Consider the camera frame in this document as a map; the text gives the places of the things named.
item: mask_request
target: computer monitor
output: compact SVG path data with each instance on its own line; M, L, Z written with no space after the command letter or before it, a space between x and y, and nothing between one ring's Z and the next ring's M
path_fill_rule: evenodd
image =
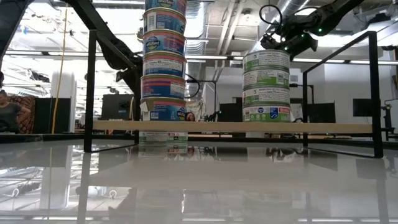
M370 117L372 116L371 99L353 99L353 116Z
M308 105L311 123L336 123L335 103L316 103Z

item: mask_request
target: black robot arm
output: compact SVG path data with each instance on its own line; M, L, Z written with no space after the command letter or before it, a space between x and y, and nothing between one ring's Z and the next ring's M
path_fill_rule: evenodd
M272 35L264 34L261 45L265 49L284 50L290 54L290 59L311 48L317 50L318 41L311 37L327 35L350 10L360 5L364 0L335 0L321 6L308 16L293 14L283 18L275 28L275 34L284 41L277 42Z

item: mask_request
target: can label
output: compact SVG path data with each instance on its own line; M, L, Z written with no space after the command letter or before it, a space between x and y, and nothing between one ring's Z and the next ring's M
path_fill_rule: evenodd
M243 74L243 89L255 85L289 87L289 72L275 69L255 70Z
M187 0L145 0L145 10L155 7L173 9L185 16Z
M243 108L245 122L290 122L288 106L250 106Z
M177 11L152 9L144 14L144 34L156 29L169 29L184 34L186 23L185 18Z
M148 54L144 57L142 66L144 75L166 74L183 77L185 59L177 54Z
M185 121L185 102L177 103L159 99L150 103L151 109L142 112L143 121Z
M183 99L185 93L185 80L182 78L169 78L167 75L155 75L153 78L141 78L141 96L170 97Z
M247 54L243 58L243 70L277 69L289 72L290 58L280 50L262 50Z
M184 55L185 37L172 31L153 30L144 35L144 54L156 51Z
M141 143L150 143L150 142L187 142L188 141L188 133L187 132L149 132L149 131L140 131L139 132L139 140Z
M290 105L290 90L267 86L243 91L243 106L258 104Z

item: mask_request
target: wooden board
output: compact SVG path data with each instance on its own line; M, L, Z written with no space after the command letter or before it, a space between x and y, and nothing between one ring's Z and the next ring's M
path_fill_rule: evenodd
M140 131L225 131L265 133L372 133L371 124L234 123L186 121L94 121L94 129Z

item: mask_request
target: green can label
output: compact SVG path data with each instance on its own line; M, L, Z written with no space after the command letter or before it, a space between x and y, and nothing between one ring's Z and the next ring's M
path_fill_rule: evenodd
M264 69L243 74L243 89L256 85L289 87L289 72L276 69Z
M250 106L243 108L244 122L290 122L288 106Z
M243 106L290 105L290 90L280 87L262 87L243 91Z
M290 57L280 50L262 50L247 54L243 58L243 71L277 69L289 72Z

